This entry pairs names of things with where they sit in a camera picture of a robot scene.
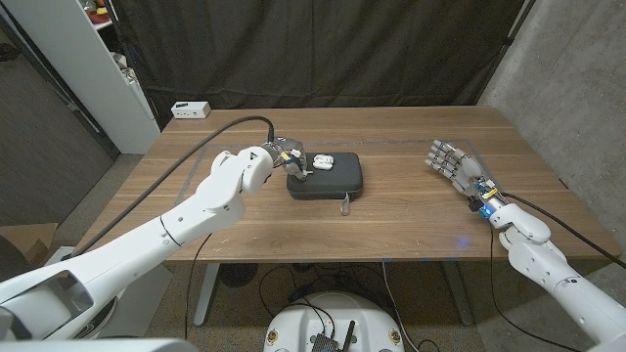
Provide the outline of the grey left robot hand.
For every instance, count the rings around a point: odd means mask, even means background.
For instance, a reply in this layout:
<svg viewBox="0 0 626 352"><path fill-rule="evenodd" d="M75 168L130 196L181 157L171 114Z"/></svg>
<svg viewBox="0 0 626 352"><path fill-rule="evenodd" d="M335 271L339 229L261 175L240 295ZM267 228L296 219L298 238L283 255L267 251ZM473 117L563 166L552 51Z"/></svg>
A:
<svg viewBox="0 0 626 352"><path fill-rule="evenodd" d="M269 153L273 167L282 167L285 172L304 182L308 175L307 155L303 144L291 138L275 137L261 147Z"/></svg>

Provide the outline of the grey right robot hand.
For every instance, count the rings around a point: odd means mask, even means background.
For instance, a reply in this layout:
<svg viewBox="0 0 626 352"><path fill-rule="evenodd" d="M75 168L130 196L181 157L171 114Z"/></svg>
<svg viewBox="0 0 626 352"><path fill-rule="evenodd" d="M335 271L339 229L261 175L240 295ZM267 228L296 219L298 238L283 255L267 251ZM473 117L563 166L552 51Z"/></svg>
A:
<svg viewBox="0 0 626 352"><path fill-rule="evenodd" d="M480 164L462 149L447 142L434 140L425 163L450 180L462 195L474 196L476 184L484 180Z"/></svg>

